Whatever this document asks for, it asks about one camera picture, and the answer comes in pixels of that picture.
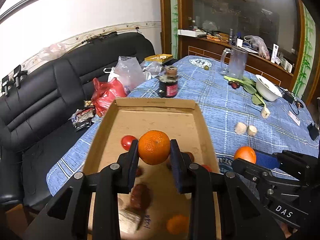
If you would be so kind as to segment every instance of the logo on tablecloth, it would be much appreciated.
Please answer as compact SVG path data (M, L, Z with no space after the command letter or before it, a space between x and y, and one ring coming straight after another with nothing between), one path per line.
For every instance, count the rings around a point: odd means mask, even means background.
M233 160L229 159L229 158L217 158L218 163L219 163L219 170L220 173L224 174L227 171L232 171L232 163Z
M192 58L192 59L189 59L189 62L192 65L195 65L201 68L204 68L204 66L212 67L212 63L209 60L206 60L203 58Z

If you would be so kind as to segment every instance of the black leather sofa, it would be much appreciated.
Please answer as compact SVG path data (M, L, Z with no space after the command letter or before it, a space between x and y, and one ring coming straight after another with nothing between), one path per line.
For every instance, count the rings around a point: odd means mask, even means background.
M51 198L47 172L85 132L75 132L68 119L91 98L92 79L108 81L103 70L116 66L118 56L142 62L150 55L153 46L139 33L95 40L47 62L24 78L20 89L13 86L9 97L0 97L2 206L44 207Z

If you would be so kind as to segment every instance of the tomato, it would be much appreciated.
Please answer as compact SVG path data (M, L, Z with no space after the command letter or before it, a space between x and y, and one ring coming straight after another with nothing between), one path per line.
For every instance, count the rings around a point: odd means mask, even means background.
M204 167L207 171L212 172L211 168L208 165L201 165L202 167Z
M129 151L132 141L133 141L133 140L136 140L136 139L137 139L137 138L135 138L135 137L132 136L132 135L123 136L122 139L121 139L121 146L122 146L126 151Z

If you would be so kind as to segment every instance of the blue checkered tablecloth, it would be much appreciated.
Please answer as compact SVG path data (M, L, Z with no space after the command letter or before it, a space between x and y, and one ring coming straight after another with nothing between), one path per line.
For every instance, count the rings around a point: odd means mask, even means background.
M258 151L272 154L282 150L291 150L318 157L319 139L312 141L307 126L312 122L306 108L300 109L298 126L288 115L291 110L283 98L275 102L266 102L271 115L263 119L261 106L251 102L251 95L240 87L231 88L223 76L216 70L220 65L214 59L187 56L174 64L178 68L179 89L175 98L192 99L198 103L208 126L211 140L219 162L220 172L230 171L234 152L248 145ZM210 65L208 71L201 68ZM247 78L255 75L245 72ZM158 79L151 79L135 88L129 97L157 98ZM255 137L247 133L237 135L234 127L238 122L254 125L258 129ZM76 144L50 169L47 184L54 195L76 171L81 170L99 122L92 125ZM269 168L274 158L257 152L257 164ZM274 168L277 177L294 179L283 171Z

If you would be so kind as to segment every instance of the white bowl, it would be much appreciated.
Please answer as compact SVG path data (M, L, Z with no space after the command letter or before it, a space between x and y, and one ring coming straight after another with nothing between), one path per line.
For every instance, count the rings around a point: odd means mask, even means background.
M278 97L282 97L279 89L268 79L263 76L256 75L258 92L268 101L275 101Z

